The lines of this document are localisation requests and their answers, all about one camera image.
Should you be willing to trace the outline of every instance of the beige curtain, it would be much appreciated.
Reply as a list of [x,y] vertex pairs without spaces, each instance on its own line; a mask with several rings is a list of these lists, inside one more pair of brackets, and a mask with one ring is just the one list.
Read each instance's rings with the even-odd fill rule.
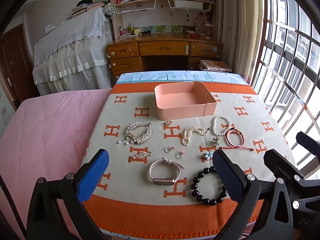
[[222,61],[250,83],[259,49],[264,0],[219,0]]

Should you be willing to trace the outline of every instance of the safety pin brooch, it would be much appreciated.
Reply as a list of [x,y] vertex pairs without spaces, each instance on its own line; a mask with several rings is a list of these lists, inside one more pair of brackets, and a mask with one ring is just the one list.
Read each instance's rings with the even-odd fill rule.
[[152,153],[151,153],[150,151],[148,151],[148,152],[141,152],[141,153],[135,154],[133,157],[131,157],[130,161],[132,162],[132,161],[134,161],[135,159],[140,159],[141,156],[143,156],[142,158],[144,158],[144,157],[149,157],[149,156],[151,156],[151,155],[152,155]]

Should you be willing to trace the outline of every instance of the watch face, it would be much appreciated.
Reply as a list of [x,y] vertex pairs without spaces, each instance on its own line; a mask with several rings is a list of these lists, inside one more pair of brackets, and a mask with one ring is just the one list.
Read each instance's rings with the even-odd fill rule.
[[174,185],[174,179],[160,179],[160,178],[154,178],[153,183],[157,185]]

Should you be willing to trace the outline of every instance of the white storage box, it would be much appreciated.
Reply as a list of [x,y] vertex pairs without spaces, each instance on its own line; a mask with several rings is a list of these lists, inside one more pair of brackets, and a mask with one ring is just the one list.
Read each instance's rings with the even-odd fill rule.
[[175,7],[203,10],[203,2],[174,0],[173,4]]

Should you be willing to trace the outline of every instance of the metal bolt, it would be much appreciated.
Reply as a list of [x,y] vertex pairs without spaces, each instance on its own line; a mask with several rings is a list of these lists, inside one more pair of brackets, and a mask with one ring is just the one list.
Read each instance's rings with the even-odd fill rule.
[[278,181],[279,184],[284,184],[284,180],[281,179],[281,178],[277,178],[277,181]]
[[294,209],[298,209],[298,208],[299,208],[299,202],[298,202],[297,200],[293,201],[293,202],[292,202],[292,207],[293,207]]
[[74,173],[70,172],[66,175],[66,179],[73,179],[74,178]]
[[42,183],[44,182],[44,177],[40,177],[39,179],[37,179],[37,183]]
[[300,180],[300,177],[299,177],[299,175],[297,175],[297,174],[294,175],[293,177],[294,177],[294,179],[295,179],[296,181],[299,181],[299,180]]
[[248,174],[247,175],[248,180],[255,180],[256,177],[253,174]]

